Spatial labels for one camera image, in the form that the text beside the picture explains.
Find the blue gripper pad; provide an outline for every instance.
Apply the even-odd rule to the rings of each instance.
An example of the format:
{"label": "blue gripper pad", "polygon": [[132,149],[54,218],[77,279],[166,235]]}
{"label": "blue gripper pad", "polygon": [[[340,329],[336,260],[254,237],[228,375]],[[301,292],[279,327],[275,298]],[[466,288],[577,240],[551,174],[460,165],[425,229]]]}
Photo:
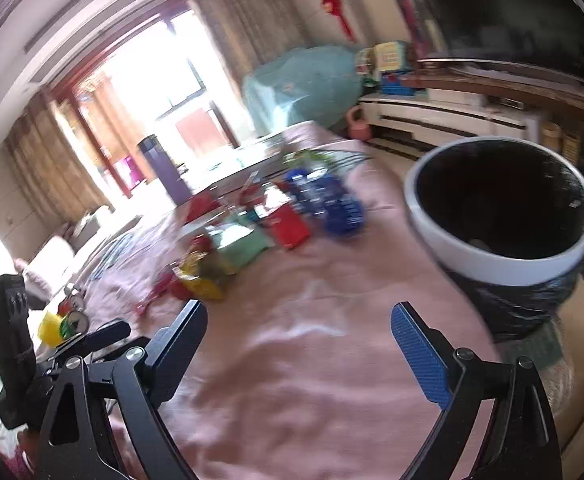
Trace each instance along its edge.
{"label": "blue gripper pad", "polygon": [[425,397],[445,410],[452,393],[448,388],[447,368],[434,347],[401,304],[392,309],[390,326]]}

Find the teal cloth cover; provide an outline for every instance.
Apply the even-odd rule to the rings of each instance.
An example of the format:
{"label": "teal cloth cover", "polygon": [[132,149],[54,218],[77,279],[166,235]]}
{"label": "teal cloth cover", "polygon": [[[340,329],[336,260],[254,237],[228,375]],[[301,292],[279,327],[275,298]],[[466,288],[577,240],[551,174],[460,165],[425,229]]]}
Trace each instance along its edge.
{"label": "teal cloth cover", "polygon": [[316,121],[329,128],[357,104],[362,77],[343,46],[295,48],[243,79],[243,101],[260,136]]}

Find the curtain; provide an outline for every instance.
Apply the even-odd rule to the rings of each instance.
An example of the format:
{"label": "curtain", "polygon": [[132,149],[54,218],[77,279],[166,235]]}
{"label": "curtain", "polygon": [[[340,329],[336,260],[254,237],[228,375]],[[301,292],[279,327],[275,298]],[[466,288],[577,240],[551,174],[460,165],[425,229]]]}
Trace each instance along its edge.
{"label": "curtain", "polygon": [[5,139],[25,197],[51,229],[111,205],[74,152],[68,138],[72,133],[64,121],[55,103],[38,93]]}
{"label": "curtain", "polygon": [[291,0],[189,0],[237,88],[243,78],[309,37]]}
{"label": "curtain", "polygon": [[89,89],[82,89],[87,97],[82,105],[88,110],[94,134],[109,149],[113,162],[130,155],[147,181],[153,181],[154,171],[138,148],[148,136],[146,128],[130,113],[107,74],[99,72],[92,79]]}

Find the television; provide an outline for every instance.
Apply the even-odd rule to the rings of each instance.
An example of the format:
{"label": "television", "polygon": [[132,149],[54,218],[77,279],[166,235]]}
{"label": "television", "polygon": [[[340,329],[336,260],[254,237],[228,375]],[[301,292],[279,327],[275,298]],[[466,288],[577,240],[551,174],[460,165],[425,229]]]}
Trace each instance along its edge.
{"label": "television", "polygon": [[534,67],[584,82],[584,0],[397,1],[420,59]]}

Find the purple thermos bottle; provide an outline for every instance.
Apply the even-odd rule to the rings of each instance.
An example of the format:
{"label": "purple thermos bottle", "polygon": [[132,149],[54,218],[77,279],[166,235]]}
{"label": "purple thermos bottle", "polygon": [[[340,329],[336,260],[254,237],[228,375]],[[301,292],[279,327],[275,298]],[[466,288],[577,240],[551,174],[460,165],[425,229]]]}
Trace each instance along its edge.
{"label": "purple thermos bottle", "polygon": [[163,146],[154,135],[143,139],[138,148],[152,167],[168,195],[176,205],[187,202],[192,197],[192,192],[183,181],[179,171],[174,167],[170,156],[165,153]]}

